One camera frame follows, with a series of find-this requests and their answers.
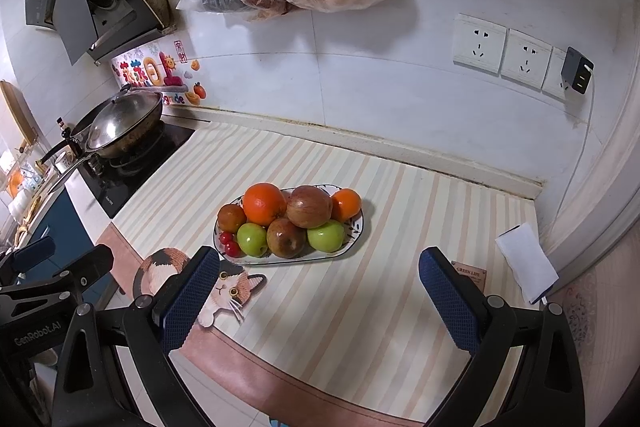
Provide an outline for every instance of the white outlet plate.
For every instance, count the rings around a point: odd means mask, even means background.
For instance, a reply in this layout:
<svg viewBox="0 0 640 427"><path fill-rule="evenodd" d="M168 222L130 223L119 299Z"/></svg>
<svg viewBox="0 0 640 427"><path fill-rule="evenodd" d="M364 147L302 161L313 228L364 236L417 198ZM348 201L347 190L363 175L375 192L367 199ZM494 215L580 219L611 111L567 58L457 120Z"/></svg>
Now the white outlet plate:
<svg viewBox="0 0 640 427"><path fill-rule="evenodd" d="M551 58L551 45L509 29L507 49L504 52L502 76L528 84L536 89L542 88L546 68Z"/></svg>
<svg viewBox="0 0 640 427"><path fill-rule="evenodd" d="M453 23L453 61L497 73L506 36L504 26L459 13Z"/></svg>
<svg viewBox="0 0 640 427"><path fill-rule="evenodd" d="M553 48L551 51L551 60L549 61L549 68L546 72L545 82L542 84L542 91L550 94L555 98L559 98L563 102L566 101L567 85L562 80L562 66L564 65L564 59L566 58L566 52Z"/></svg>

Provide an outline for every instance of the large orange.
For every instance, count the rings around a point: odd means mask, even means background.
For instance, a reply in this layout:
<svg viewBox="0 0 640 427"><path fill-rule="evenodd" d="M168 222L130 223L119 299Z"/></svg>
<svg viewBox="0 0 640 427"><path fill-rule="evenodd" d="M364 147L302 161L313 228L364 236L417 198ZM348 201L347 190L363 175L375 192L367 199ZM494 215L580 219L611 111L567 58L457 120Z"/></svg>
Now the large orange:
<svg viewBox="0 0 640 427"><path fill-rule="evenodd" d="M331 219L344 223L350 217L355 216L362 206L360 196L355 190L341 188L331 196L334 206L331 211Z"/></svg>
<svg viewBox="0 0 640 427"><path fill-rule="evenodd" d="M242 209L250 223L268 227L276 218L285 215L287 201L275 185L257 183L244 193Z"/></svg>

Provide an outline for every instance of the cat face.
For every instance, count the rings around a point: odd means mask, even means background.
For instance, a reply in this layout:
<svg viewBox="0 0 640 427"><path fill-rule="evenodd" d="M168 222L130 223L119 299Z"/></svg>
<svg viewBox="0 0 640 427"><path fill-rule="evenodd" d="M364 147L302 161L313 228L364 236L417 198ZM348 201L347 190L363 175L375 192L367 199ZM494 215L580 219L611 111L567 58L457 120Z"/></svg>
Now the cat face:
<svg viewBox="0 0 640 427"><path fill-rule="evenodd" d="M134 298L144 294L155 295L162 284L170 276L180 273L188 262L186 254L175 248L162 248L151 254L136 272ZM241 266L221 259L220 275L198 315L198 323L210 327L219 310L233 313L238 322L242 322L242 306L266 280L264 275L248 275Z"/></svg>

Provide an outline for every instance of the stove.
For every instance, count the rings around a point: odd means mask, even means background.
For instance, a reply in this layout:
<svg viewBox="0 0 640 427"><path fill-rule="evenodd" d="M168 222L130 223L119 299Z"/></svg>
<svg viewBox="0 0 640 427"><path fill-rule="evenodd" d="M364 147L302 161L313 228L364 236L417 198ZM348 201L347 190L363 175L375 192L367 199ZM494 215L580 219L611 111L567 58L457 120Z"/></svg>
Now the stove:
<svg viewBox="0 0 640 427"><path fill-rule="evenodd" d="M160 121L126 155L111 160L94 156L78 170L107 216L114 217L192 134L193 129Z"/></svg>

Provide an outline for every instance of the plate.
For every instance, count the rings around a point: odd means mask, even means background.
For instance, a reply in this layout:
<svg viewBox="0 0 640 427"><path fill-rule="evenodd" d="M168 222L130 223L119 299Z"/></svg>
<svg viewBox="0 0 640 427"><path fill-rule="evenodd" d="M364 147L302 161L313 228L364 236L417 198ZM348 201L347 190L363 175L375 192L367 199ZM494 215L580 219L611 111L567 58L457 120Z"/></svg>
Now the plate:
<svg viewBox="0 0 640 427"><path fill-rule="evenodd" d="M336 185L324 184L324 185L314 185L314 187L322 188L329 196L335 194L340 187ZM283 192L286 194L290 194L293 192L293 188L283 188ZM230 203L239 204L242 206L242 196L236 198ZM267 251L265 255L262 257L251 257L245 255L244 257L229 257L225 254L225 247L220 243L219 237L222 230L218 227L218 220L216 220L216 224L213 228L213 246L218 250L218 253L222 255L226 260L231 261L232 263L239 264L241 266L259 266L264 264L289 264L289 263L306 263L308 261L318 261L320 259L331 259L334 257L339 257L343 253L347 252L353 245L355 245L356 241L362 235L362 229L364 226L364 216L362 215L362 210L359 211L355 216L348 219L345 224L346 233L344 235L344 242L340 250L336 250L335 252L321 252L319 250L314 250L307 243L302 253L294 257L293 259L283 259L282 257L278 257Z"/></svg>

